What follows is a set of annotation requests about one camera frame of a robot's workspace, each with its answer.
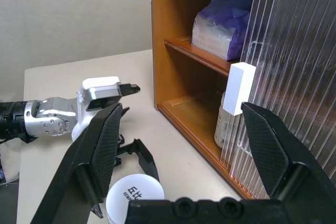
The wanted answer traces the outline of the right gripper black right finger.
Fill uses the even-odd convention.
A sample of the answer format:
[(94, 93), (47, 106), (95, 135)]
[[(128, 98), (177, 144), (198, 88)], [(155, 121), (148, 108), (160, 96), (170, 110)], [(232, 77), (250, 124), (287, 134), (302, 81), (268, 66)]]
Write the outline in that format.
[(336, 187), (310, 151), (271, 111), (241, 105), (251, 154), (282, 223), (336, 224)]

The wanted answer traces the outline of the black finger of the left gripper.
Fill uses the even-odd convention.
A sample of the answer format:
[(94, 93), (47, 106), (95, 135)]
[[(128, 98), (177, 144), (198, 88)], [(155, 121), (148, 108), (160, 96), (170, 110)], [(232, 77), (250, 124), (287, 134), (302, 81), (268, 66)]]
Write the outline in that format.
[(119, 87), (122, 96), (136, 94), (141, 91), (141, 88), (137, 84), (122, 83), (119, 84)]
[(134, 139), (133, 152), (138, 156), (138, 163), (144, 173), (160, 181), (158, 169), (151, 152), (140, 139)]

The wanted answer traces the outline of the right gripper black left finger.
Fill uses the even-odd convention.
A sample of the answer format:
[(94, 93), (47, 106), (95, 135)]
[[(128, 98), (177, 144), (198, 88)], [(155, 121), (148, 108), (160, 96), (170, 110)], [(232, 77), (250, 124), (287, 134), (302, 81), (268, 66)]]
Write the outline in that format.
[(121, 103), (99, 111), (67, 149), (30, 224), (87, 224), (103, 218), (118, 148)]

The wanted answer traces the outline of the white plastic jar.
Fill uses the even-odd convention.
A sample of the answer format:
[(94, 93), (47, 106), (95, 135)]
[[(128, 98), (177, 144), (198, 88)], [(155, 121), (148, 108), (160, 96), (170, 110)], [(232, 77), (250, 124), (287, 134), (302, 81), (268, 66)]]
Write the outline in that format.
[(225, 92), (222, 94), (218, 109), (214, 141), (218, 147), (227, 150), (233, 145), (232, 137), (234, 133), (237, 133), (240, 116), (232, 116), (224, 110), (224, 98)]
[(124, 224), (130, 200), (162, 200), (164, 190), (158, 180), (145, 174), (132, 174), (118, 180), (106, 197), (110, 224)]

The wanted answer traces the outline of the white block door handle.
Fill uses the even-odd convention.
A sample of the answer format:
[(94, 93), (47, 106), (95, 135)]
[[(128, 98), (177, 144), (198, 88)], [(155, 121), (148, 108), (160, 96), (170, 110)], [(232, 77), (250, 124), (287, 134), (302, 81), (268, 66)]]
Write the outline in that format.
[(232, 116), (242, 114), (241, 104), (247, 102), (252, 90), (256, 67), (245, 62), (231, 64), (223, 109)]

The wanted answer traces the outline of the purple tissue pack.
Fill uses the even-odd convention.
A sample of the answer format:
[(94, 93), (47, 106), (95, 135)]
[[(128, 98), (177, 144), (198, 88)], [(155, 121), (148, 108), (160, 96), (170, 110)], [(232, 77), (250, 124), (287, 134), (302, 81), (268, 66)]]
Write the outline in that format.
[(253, 0), (211, 0), (195, 17), (192, 45), (226, 61), (243, 49)]

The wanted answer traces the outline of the ribbed clear sliding door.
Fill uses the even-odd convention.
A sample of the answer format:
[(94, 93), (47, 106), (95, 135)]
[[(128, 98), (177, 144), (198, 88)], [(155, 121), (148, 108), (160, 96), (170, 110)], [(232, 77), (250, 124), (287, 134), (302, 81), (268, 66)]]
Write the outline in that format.
[(336, 185), (336, 0), (308, 0), (274, 111)]
[(253, 0), (251, 6), (241, 54), (242, 62), (256, 67), (249, 102), (276, 115), (279, 91), (291, 73), (289, 51), (307, 1)]

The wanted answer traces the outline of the wooden cabinet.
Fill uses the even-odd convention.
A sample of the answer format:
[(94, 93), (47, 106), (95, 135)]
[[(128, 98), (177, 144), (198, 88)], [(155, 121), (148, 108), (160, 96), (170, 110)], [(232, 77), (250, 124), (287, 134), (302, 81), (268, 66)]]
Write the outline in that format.
[(194, 19), (210, 0), (151, 0), (154, 105), (244, 198), (266, 198), (240, 116), (233, 145), (215, 144), (230, 62), (191, 43)]

